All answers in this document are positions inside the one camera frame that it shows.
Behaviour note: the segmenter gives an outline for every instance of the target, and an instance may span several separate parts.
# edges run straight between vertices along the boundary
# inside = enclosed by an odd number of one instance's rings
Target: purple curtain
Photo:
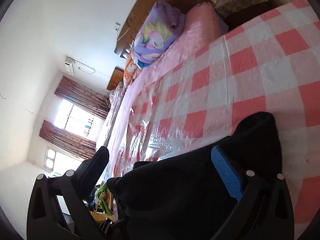
[[[44,120],[39,136],[57,147],[83,159],[91,159],[96,153],[96,143]]]
[[[110,110],[110,101],[104,95],[63,76],[55,95],[68,100],[81,109],[99,117],[106,119]]]

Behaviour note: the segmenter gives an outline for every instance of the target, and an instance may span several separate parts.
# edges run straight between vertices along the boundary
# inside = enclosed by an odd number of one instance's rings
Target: blue gripper pad
[[[211,151],[211,160],[230,196],[239,201],[243,195],[241,179],[217,146]]]

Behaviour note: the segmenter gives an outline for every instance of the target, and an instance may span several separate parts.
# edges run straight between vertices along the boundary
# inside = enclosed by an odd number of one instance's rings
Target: red and white checkered cloth
[[[276,118],[297,238],[320,206],[320,22],[306,0],[243,24],[140,93],[113,175],[213,143],[258,111]]]

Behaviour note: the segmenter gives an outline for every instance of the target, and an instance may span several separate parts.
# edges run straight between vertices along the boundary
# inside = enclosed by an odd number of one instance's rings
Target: pink blanket
[[[115,176],[276,119],[297,239],[320,206],[320,22],[306,0],[269,11],[200,49],[135,98]]]
[[[111,167],[115,163],[121,140],[128,126],[130,109],[136,96],[200,48],[225,34],[227,30],[227,25],[218,17],[210,4],[196,6],[188,12],[185,29],[181,36],[153,64],[143,69],[124,95],[108,144]]]

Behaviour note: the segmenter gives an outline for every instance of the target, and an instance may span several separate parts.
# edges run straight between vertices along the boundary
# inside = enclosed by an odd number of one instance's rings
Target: black cloth
[[[140,163],[107,181],[131,240],[209,240],[237,201],[230,197],[211,161],[219,147],[245,170],[264,177],[282,172],[281,146],[272,114],[253,114],[232,136],[155,163]]]

